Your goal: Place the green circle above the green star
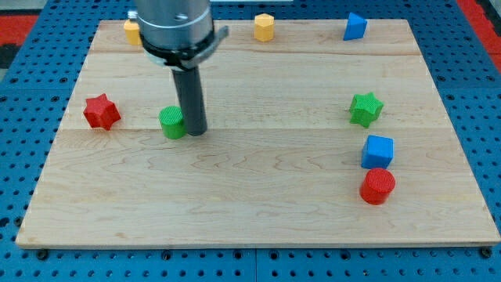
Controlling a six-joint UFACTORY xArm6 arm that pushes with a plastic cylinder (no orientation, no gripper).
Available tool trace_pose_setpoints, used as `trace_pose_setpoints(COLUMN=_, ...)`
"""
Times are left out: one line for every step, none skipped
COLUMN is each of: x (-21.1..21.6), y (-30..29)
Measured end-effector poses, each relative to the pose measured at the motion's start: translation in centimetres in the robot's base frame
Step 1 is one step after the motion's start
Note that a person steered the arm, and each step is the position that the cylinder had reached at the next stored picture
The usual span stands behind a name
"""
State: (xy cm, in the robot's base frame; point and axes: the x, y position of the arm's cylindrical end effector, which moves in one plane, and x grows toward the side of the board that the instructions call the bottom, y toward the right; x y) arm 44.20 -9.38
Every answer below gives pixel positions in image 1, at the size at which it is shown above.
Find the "black clamp ring mount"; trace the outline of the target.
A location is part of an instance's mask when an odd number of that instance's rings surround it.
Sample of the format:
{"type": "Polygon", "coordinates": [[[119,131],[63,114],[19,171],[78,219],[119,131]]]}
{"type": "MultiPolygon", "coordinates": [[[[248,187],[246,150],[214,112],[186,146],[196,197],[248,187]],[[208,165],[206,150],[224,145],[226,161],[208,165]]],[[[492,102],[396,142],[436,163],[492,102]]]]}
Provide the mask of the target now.
{"type": "Polygon", "coordinates": [[[229,36],[229,27],[223,26],[217,32],[212,31],[201,42],[184,49],[162,49],[149,43],[142,34],[139,35],[144,53],[152,63],[187,71],[198,67],[215,53],[222,41],[229,36]]]}

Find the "yellow block behind arm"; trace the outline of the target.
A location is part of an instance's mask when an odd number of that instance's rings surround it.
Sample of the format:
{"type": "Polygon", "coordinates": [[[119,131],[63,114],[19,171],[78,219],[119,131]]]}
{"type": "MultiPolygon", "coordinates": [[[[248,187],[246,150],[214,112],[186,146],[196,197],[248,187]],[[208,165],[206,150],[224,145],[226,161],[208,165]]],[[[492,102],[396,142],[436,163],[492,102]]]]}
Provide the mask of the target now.
{"type": "Polygon", "coordinates": [[[139,33],[139,25],[133,20],[126,20],[124,22],[124,32],[127,42],[130,45],[141,45],[142,40],[139,33]]]}

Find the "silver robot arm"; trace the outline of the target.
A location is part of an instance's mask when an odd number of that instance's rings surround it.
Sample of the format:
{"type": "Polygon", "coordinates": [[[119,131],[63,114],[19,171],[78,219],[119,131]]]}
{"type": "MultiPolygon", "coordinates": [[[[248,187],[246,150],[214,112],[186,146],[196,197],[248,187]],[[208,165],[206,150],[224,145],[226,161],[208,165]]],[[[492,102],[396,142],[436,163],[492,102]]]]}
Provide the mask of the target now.
{"type": "Polygon", "coordinates": [[[209,0],[135,0],[136,22],[145,54],[171,69],[186,132],[207,131],[199,65],[229,36],[216,29],[209,0]]]}

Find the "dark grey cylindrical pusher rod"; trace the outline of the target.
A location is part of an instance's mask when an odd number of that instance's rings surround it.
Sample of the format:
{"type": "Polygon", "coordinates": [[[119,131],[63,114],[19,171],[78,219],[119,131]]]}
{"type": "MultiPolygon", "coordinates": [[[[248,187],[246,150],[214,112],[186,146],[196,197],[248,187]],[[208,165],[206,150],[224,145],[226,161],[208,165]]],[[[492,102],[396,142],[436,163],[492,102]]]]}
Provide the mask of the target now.
{"type": "Polygon", "coordinates": [[[186,132],[201,136],[207,131],[200,72],[197,67],[172,71],[186,132]]]}

